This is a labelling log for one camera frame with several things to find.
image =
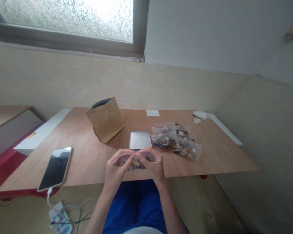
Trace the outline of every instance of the white wall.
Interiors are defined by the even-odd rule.
[[[293,41],[278,51],[260,73],[270,79],[293,85]]]
[[[250,233],[293,233],[293,86],[253,78],[216,113],[261,168],[215,175]]]
[[[154,0],[146,62],[258,74],[292,26],[293,0]]]
[[[123,109],[215,112],[251,79],[220,71],[0,47],[0,105],[62,108],[116,97]]]

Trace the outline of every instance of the brown paper bag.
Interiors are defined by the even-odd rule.
[[[125,127],[115,97],[97,102],[86,114],[95,135],[103,143],[109,142]]]

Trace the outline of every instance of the blue pants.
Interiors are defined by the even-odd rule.
[[[140,226],[167,234],[160,195],[153,180],[121,183],[108,212],[103,234],[123,234]]]

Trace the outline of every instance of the hand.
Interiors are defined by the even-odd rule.
[[[130,153],[131,156],[127,160],[127,162],[121,167],[115,166],[112,164],[112,161],[120,155]],[[104,178],[104,186],[103,192],[107,193],[107,195],[115,196],[126,171],[129,169],[135,158],[135,152],[129,149],[119,149],[106,163],[105,168],[105,178]]]
[[[141,152],[144,151],[151,151],[153,154],[157,155],[161,161],[159,162],[149,162],[148,160],[143,157]],[[164,183],[166,181],[166,177],[164,174],[164,164],[163,164],[163,157],[162,154],[155,151],[152,147],[147,147],[145,149],[141,149],[137,152],[137,156],[140,160],[140,162],[146,167],[146,169],[150,172],[152,179],[154,180],[154,183],[156,186],[159,186],[161,183]]]

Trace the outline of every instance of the table top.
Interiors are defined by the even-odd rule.
[[[160,117],[147,117],[145,110],[120,110],[125,127],[107,144],[99,142],[86,116],[89,108],[74,107],[49,136],[27,157],[0,187],[0,191],[36,189],[43,177],[52,152],[73,147],[66,180],[62,186],[104,182],[105,165],[119,149],[129,148],[131,131],[148,130],[154,123],[182,121],[191,126],[202,145],[199,162],[195,163],[171,150],[164,150],[166,177],[208,175],[255,171],[259,167],[211,119],[193,123],[192,111],[160,110]],[[147,170],[126,172],[124,181],[150,179]]]
[[[30,108],[31,106],[0,106],[0,127]]]

